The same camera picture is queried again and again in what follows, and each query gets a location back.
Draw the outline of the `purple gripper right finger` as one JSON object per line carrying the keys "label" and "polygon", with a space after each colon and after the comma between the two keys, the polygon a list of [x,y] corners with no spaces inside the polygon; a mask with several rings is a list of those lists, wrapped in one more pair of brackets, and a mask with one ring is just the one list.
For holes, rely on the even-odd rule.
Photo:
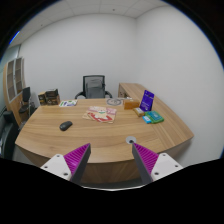
{"label": "purple gripper right finger", "polygon": [[167,153],[157,154],[137,143],[132,144],[132,154],[144,184],[152,183],[182,169],[182,166]]}

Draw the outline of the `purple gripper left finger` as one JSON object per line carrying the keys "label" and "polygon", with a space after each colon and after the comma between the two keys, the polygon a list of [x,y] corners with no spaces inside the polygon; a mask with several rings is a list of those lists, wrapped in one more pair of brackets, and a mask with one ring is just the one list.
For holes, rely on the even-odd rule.
{"label": "purple gripper left finger", "polygon": [[44,165],[42,165],[41,168],[49,173],[79,185],[90,154],[91,145],[85,144],[66,155],[54,155]]}

